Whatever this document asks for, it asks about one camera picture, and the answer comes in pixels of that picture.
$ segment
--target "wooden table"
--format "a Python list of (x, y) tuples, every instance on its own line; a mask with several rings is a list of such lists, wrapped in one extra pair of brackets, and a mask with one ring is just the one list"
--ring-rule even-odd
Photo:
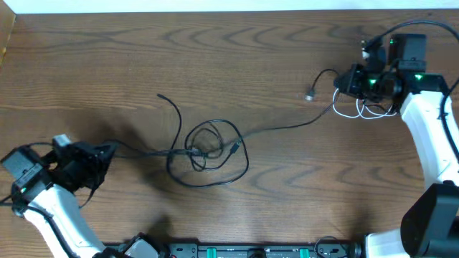
[[(303, 100), (320, 70), (347, 70), (360, 61), (361, 39), (411, 19), (459, 26), (458, 11), (429, 10), (20, 15), (0, 74), (0, 156), (60, 133), (169, 148), (178, 120), (157, 93), (184, 117), (179, 147), (186, 132), (212, 118), (243, 133), (307, 121), (331, 102), (332, 75), (321, 79), (314, 102)], [(447, 32), (400, 31), (428, 34), (429, 71), (455, 79), (459, 51)], [(342, 102), (343, 112), (355, 112), (352, 99)], [(396, 228), (423, 192), (400, 118), (328, 113), (246, 143), (247, 175), (207, 189), (174, 183), (164, 158), (114, 160), (82, 215), (104, 242), (143, 231), (163, 240), (301, 243)], [(214, 173), (242, 164), (238, 152)], [(0, 182), (5, 196), (12, 178), (3, 169)], [(80, 191), (79, 200), (87, 194)], [(50, 255), (37, 230), (7, 208), (0, 209), (0, 232), (0, 257)]]

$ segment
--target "white wall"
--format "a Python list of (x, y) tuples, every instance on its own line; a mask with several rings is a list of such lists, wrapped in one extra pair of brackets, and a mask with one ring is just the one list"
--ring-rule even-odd
[(459, 0), (4, 0), (17, 14), (280, 11), (324, 9), (451, 9)]

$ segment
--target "white wire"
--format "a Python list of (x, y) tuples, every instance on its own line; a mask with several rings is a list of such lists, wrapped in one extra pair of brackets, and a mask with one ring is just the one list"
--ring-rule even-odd
[[(357, 112), (358, 112), (358, 115), (355, 115), (355, 116), (352, 116), (352, 115), (345, 115), (343, 113), (340, 113), (338, 110), (336, 110), (336, 107), (335, 107), (335, 98), (336, 98), (336, 94), (339, 93), (339, 89), (336, 89), (335, 92), (333, 93), (333, 98), (332, 98), (332, 102), (333, 102), (333, 110), (335, 111), (336, 114), (338, 115), (341, 115), (341, 116), (344, 116), (345, 118), (363, 118), (363, 119), (367, 119), (367, 120), (371, 120), (371, 119), (378, 119), (378, 118), (384, 118), (384, 117), (391, 117), (391, 116), (395, 116), (397, 113), (394, 113), (394, 114), (391, 114), (391, 115), (388, 115), (389, 114), (389, 111), (392, 109), (392, 106), (388, 109), (388, 111), (385, 113), (385, 114), (379, 114), (379, 113), (375, 113), (373, 111), (371, 111), (366, 105), (364, 105), (362, 103), (362, 107), (360, 109), (359, 107), (359, 99), (356, 100), (356, 109), (357, 109)], [(364, 111), (365, 109), (370, 112), (372, 115), (375, 115), (374, 117), (366, 117), (364, 116)]]

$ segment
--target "wooden panel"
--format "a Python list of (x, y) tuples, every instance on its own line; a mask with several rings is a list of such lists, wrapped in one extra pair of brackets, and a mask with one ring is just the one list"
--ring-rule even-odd
[[(360, 58), (361, 39), (411, 19), (458, 26), (458, 14), (20, 16), (0, 74), (0, 153), (60, 133), (168, 148), (178, 120), (157, 93), (180, 107), (180, 146), (186, 132), (212, 118), (231, 120), (243, 133), (303, 122), (331, 102), (330, 75), (318, 84), (314, 102), (303, 100), (313, 78), (323, 68), (350, 68)], [(459, 52), (450, 35), (421, 26), (401, 32), (429, 34), (429, 71), (455, 79)], [(349, 98), (340, 108), (355, 112)], [(163, 158), (115, 160), (82, 213), (105, 242), (139, 231), (202, 242), (305, 242), (398, 227), (423, 191), (415, 146), (400, 118), (350, 120), (329, 113), (304, 128), (254, 135), (247, 149), (247, 175), (208, 189), (172, 182)], [(215, 173), (241, 169), (241, 155)], [(7, 195), (11, 177), (4, 170), (0, 182), (0, 194)], [(83, 201), (87, 191), (78, 196)], [(0, 231), (0, 257), (50, 255), (37, 231), (9, 209), (0, 209)]]
[(3, 0), (0, 1), (0, 67), (6, 54), (6, 45), (13, 30), (15, 19), (16, 14), (14, 14)]

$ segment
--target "wood grain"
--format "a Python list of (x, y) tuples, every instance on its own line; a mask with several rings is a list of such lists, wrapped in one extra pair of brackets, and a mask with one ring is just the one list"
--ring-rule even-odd
[[(178, 120), (157, 93), (180, 107), (180, 146), (186, 132), (212, 118), (228, 119), (243, 133), (303, 122), (331, 101), (330, 75), (319, 82), (314, 102), (303, 100), (313, 78), (327, 67), (347, 70), (359, 60), (361, 39), (411, 19), (457, 27), (458, 14), (22, 15), (0, 74), (0, 153), (60, 133), (92, 143), (119, 138), (168, 148)], [(447, 33), (401, 31), (427, 33), (429, 71), (455, 79), (459, 52)], [(353, 112), (351, 99), (341, 101), (343, 112)], [(308, 127), (248, 138), (247, 151), (245, 177), (208, 189), (172, 182), (162, 158), (115, 160), (82, 214), (104, 242), (144, 231), (160, 239), (299, 243), (393, 229), (423, 191), (415, 146), (400, 118), (350, 120), (329, 113)], [(218, 173), (238, 171), (241, 163), (238, 153)], [(0, 194), (7, 195), (12, 179), (4, 170), (0, 182)], [(33, 226), (9, 209), (0, 209), (0, 232), (0, 257), (50, 255)]]

